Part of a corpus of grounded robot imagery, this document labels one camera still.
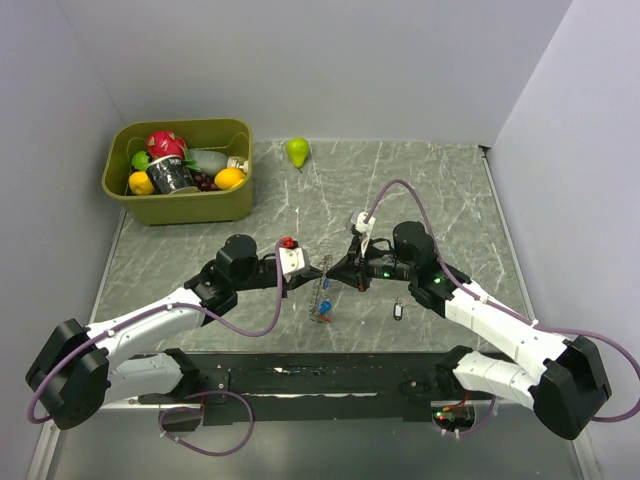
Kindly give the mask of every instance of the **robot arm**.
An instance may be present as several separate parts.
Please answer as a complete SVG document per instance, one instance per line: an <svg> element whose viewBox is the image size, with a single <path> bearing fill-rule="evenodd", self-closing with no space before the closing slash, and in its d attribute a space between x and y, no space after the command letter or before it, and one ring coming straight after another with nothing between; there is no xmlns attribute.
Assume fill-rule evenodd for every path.
<svg viewBox="0 0 640 480"><path fill-rule="evenodd" d="M139 359L132 357L164 338L215 320L205 314L205 308L218 316L224 315L237 305L238 291L275 287L278 284L275 254L258 259L256 250L251 237L234 235L199 274L167 297L86 328L76 320L59 325L27 373L27 383L34 391L76 348L103 336L103 332L107 334L79 353L47 383L40 401L56 425L63 430L75 427L103 404L132 396L170 393L181 398L193 393L198 369L180 350ZM320 270L310 266L307 252L291 238L283 239L277 254L282 267L283 296L288 290L322 276ZM144 315L154 309L155 313Z"/></svg>
<svg viewBox="0 0 640 480"><path fill-rule="evenodd" d="M611 396L597 347L585 337L575 340L535 329L487 304L499 303L467 275L447 265L460 288L438 262L434 240L418 222L393 230L393 245L369 240L371 230L352 215L354 237L347 252L327 277L365 291L371 279L403 280L424 308L462 325L496 346L514 363L456 347L441 368L457 382L449 390L491 393L532 409L557 435L574 439ZM388 244L387 249L376 245ZM468 291L478 296L472 297Z"/></svg>

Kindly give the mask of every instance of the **green lime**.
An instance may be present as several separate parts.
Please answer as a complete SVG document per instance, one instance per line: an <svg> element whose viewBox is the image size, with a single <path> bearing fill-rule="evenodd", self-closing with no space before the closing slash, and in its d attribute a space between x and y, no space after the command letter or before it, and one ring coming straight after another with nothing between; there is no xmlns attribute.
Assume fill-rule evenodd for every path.
<svg viewBox="0 0 640 480"><path fill-rule="evenodd" d="M136 170L140 170L144 172L149 166L149 162L151 161L151 157L144 150L140 150L136 153L131 159L131 166Z"/></svg>

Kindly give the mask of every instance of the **lemon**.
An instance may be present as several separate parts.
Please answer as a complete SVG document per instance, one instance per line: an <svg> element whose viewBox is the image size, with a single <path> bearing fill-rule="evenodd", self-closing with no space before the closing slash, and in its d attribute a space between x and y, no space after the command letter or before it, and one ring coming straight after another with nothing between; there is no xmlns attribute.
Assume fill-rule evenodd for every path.
<svg viewBox="0 0 640 480"><path fill-rule="evenodd" d="M129 188L136 195L151 195L155 192L149 175L144 172L132 173L129 177Z"/></svg>
<svg viewBox="0 0 640 480"><path fill-rule="evenodd" d="M239 168L225 168L216 175L214 182L220 190L230 190L240 185L245 177Z"/></svg>

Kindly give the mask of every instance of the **white wall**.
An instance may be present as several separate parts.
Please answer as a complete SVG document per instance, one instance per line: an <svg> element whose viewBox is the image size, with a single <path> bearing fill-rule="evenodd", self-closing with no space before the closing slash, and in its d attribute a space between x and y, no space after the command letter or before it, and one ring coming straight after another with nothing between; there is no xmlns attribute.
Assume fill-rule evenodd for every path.
<svg viewBox="0 0 640 480"><path fill-rule="evenodd" d="M570 0L59 0L127 122L493 144Z"/></svg>
<svg viewBox="0 0 640 480"><path fill-rule="evenodd" d="M121 120L60 9L0 0L0 448L24 478L40 427L24 381L61 321L86 321L117 206L100 175Z"/></svg>
<svg viewBox="0 0 640 480"><path fill-rule="evenodd" d="M576 0L490 152L541 321L607 333L640 358L640 3ZM603 347L626 411L640 386ZM607 479L638 478L640 417L593 425Z"/></svg>

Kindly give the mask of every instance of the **grey marble surface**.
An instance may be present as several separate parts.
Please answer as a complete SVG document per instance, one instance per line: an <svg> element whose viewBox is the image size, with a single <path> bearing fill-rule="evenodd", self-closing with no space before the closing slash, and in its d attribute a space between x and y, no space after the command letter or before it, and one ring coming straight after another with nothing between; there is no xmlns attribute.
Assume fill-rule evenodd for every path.
<svg viewBox="0 0 640 480"><path fill-rule="evenodd" d="M401 142L312 142L302 173L293 168L284 143L254 148L255 208L235 223L145 227L126 218L95 321L155 301L213 258L234 233L253 236L263 255L278 238L292 235L316 264L324 255L341 258L350 242L344 225L356 207L370 207L391 179L413 185L432 220L447 261L471 275L490 294L524 312L508 242L481 152L472 145ZM376 212L375 236L390 238L404 220L420 213L402 187L389 191ZM308 319L311 284L290 292L275 330L246 338L215 322L169 338L149 351L447 351L456 345L492 350L475 334L419 307L393 320L397 297L410 298L402 282L374 281L366 293L332 282L332 323ZM275 290L242 292L226 318L259 330L273 315Z"/></svg>

